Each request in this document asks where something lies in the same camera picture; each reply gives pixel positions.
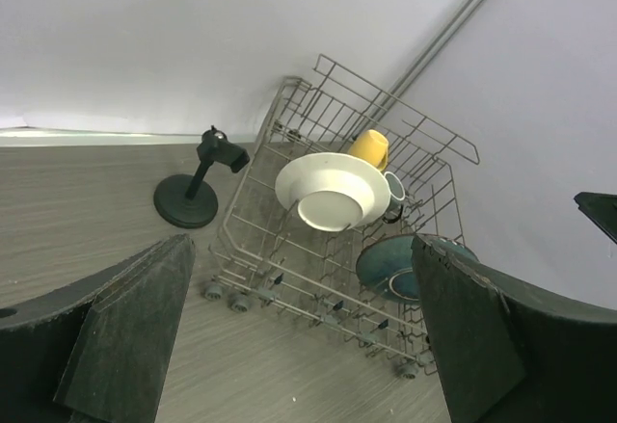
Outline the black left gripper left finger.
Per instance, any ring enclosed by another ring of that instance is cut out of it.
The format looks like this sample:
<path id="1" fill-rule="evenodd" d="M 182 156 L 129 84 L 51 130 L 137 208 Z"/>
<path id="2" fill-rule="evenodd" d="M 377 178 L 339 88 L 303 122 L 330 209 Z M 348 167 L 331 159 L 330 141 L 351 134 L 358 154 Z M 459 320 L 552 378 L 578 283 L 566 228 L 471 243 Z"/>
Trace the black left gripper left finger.
<path id="1" fill-rule="evenodd" d="M 2 421 L 154 421 L 195 258 L 173 235 L 2 307 Z"/>

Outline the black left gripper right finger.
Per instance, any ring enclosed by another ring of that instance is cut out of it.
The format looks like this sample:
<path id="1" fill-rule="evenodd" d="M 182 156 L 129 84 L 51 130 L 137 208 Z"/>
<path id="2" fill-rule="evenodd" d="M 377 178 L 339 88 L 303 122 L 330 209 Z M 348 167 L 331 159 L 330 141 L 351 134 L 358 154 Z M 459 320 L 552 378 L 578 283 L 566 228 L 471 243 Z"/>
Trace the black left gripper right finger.
<path id="1" fill-rule="evenodd" d="M 616 313 L 418 234 L 412 262 L 453 422 L 613 422 Z"/>

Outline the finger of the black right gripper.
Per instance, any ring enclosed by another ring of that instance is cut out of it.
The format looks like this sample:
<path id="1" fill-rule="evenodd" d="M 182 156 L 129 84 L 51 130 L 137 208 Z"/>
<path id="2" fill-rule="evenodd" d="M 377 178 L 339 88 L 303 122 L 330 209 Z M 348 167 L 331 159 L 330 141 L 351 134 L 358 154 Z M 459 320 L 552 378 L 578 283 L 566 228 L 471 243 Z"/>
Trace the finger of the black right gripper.
<path id="1" fill-rule="evenodd" d="M 613 243 L 617 243 L 617 196 L 580 192 L 574 201 L 581 211 Z"/>

